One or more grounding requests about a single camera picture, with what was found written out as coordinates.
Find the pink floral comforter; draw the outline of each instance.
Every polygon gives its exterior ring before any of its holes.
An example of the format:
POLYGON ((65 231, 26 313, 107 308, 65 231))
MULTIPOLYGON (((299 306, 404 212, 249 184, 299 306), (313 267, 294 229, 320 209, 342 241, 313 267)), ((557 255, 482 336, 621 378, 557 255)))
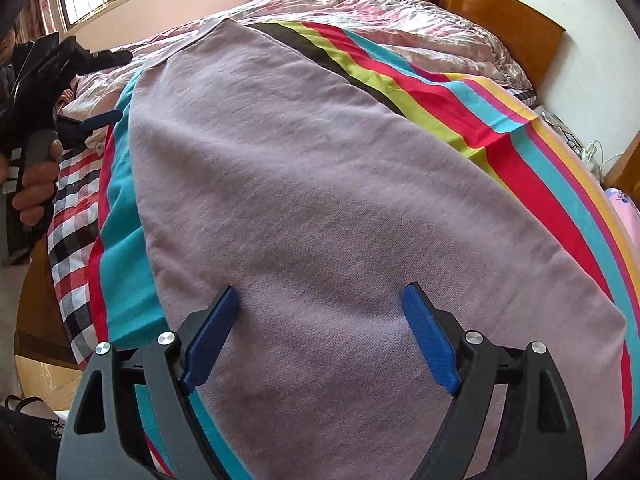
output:
MULTIPOLYGON (((430 72, 457 72, 488 77, 511 91, 531 90, 531 83, 507 49, 484 28, 427 0, 254 0, 127 45, 129 65, 82 78, 78 98, 64 113, 84 119, 112 109, 142 65, 162 56, 177 41, 193 36, 212 17, 240 23, 308 21, 346 28, 388 46, 430 72)), ((88 145, 101 152, 104 133, 88 145)))

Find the hand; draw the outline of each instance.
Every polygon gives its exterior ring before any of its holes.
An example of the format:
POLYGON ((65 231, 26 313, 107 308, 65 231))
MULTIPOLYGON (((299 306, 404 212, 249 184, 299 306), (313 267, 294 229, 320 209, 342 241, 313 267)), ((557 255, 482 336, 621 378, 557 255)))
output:
POLYGON ((76 96, 74 95, 74 91, 67 88, 64 92, 62 92, 60 99, 58 99, 58 102, 56 103, 56 111, 59 112, 60 110, 62 110, 62 108, 68 105, 75 98, 76 96))
MULTIPOLYGON (((22 191, 14 196, 13 205, 20 211, 20 221, 28 227, 36 225, 44 216, 43 202, 49 200, 56 190, 60 167, 58 159, 62 155, 62 144, 54 140, 49 148, 52 160, 44 160, 31 166, 22 176, 22 191)), ((0 184, 8 175, 9 164, 0 155, 0 184)))

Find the pink wall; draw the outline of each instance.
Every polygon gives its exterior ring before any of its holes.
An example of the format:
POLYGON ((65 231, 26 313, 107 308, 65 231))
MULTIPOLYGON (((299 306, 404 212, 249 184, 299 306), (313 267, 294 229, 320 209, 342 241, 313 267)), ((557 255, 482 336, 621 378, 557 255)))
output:
POLYGON ((82 46, 114 48, 250 0, 128 0, 74 27, 82 46))

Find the finger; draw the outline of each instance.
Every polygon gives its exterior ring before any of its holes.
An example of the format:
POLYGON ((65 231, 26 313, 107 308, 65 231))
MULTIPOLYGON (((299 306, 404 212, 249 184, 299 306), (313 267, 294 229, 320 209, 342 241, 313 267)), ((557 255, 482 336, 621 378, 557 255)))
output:
POLYGON ((9 163, 4 155, 0 155, 0 184, 4 184, 4 181, 9 176, 9 163))
POLYGON ((58 179, 60 167, 57 162, 45 160, 31 166, 22 176, 24 187, 35 186, 36 184, 47 184, 58 179))
POLYGON ((38 184, 37 186, 31 186, 23 189, 20 193, 14 196, 13 204, 18 211, 27 209, 29 207, 36 207, 49 200, 56 188, 53 183, 38 184))
POLYGON ((59 160, 62 156, 62 143, 59 140, 54 140, 49 147, 49 156, 53 160, 59 160))
POLYGON ((33 227, 36 225, 42 217, 44 216, 44 208, 39 205, 37 207, 30 207, 20 212, 20 222, 25 224, 27 227, 33 227))

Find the plaid blanket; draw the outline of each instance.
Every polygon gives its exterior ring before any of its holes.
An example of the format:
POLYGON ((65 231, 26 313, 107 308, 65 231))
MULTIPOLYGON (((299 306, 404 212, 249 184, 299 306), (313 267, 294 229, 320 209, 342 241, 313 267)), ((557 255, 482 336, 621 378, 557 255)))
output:
POLYGON ((62 156, 47 244, 51 275, 71 349, 82 365, 98 343, 89 302, 88 264, 98 234, 102 159, 91 150, 62 156))

